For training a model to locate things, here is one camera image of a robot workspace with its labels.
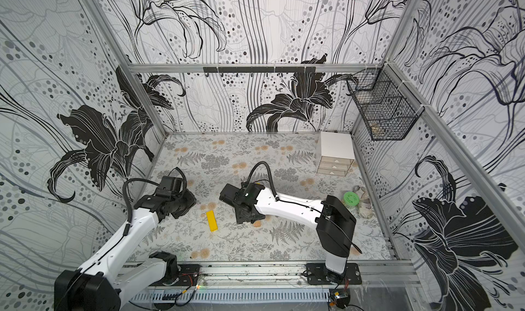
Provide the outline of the yellow block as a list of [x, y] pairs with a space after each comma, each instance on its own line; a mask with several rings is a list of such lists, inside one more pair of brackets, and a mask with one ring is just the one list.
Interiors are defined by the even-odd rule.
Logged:
[[206, 219], [209, 225], [210, 231], [213, 233], [218, 230], [217, 220], [213, 210], [206, 212]]

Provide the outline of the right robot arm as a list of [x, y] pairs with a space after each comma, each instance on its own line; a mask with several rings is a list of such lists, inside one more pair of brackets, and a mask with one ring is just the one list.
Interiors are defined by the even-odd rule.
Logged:
[[279, 193], [269, 164], [261, 161], [240, 187], [225, 185], [220, 200], [234, 208], [238, 224], [276, 216], [314, 229], [325, 250], [321, 279], [335, 284], [347, 280], [347, 259], [355, 247], [357, 219], [335, 196], [309, 200]]

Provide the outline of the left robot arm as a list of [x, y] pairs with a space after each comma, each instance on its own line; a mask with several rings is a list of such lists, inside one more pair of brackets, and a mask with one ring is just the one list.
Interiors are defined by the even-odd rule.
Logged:
[[131, 202], [124, 182], [122, 194], [127, 206], [127, 220], [113, 236], [75, 271], [63, 271], [54, 284], [55, 310], [121, 310], [132, 297], [151, 284], [175, 284], [180, 277], [177, 257], [168, 252], [154, 252], [139, 267], [119, 276], [141, 241], [163, 219], [187, 214], [196, 198], [187, 188], [183, 171], [168, 174], [157, 183], [154, 193]]

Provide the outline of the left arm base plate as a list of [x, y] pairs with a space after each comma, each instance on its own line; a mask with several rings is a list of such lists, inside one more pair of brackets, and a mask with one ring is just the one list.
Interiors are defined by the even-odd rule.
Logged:
[[199, 264], [179, 264], [178, 270], [178, 276], [172, 283], [172, 286], [193, 287], [197, 285], [201, 274], [201, 266]]

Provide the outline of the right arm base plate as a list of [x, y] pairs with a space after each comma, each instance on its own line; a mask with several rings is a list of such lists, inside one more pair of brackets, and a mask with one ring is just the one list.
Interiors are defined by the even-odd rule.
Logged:
[[307, 263], [302, 273], [307, 283], [312, 286], [329, 284], [361, 285], [362, 276], [357, 263], [347, 263], [343, 273], [328, 270], [324, 263]]

